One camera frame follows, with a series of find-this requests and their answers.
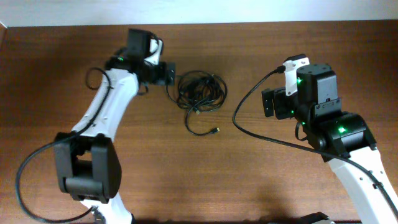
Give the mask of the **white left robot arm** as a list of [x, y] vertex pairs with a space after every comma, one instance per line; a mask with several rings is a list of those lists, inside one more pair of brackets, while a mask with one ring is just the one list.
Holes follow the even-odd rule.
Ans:
[[122, 168], [113, 143], [141, 85], [173, 84], [174, 63], [160, 61], [163, 44], [150, 31], [130, 29], [126, 46], [101, 69], [101, 85], [82, 119], [55, 138], [60, 190], [92, 209], [101, 223], [135, 222], [119, 194]]

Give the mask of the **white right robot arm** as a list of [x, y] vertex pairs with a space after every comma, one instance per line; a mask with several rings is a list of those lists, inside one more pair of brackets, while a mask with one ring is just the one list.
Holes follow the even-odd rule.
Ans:
[[377, 142], [358, 114], [342, 110], [336, 73], [328, 64], [278, 67], [285, 84], [267, 90], [266, 113], [277, 119], [295, 118], [313, 151], [335, 173], [362, 223], [397, 223], [397, 194], [381, 161]]

